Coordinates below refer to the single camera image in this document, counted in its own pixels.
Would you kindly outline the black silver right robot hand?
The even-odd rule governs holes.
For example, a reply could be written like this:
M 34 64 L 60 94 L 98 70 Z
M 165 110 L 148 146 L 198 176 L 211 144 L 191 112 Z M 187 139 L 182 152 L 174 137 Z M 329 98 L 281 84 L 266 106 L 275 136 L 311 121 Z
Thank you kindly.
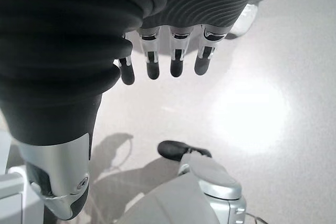
M 134 82 L 126 33 L 139 33 L 156 79 L 159 31 L 169 26 L 178 77 L 190 34 L 202 26 L 194 70 L 203 75 L 243 11 L 261 1 L 1 0 L 1 111 L 45 206 L 70 220 L 86 203 L 102 94 L 119 79 Z

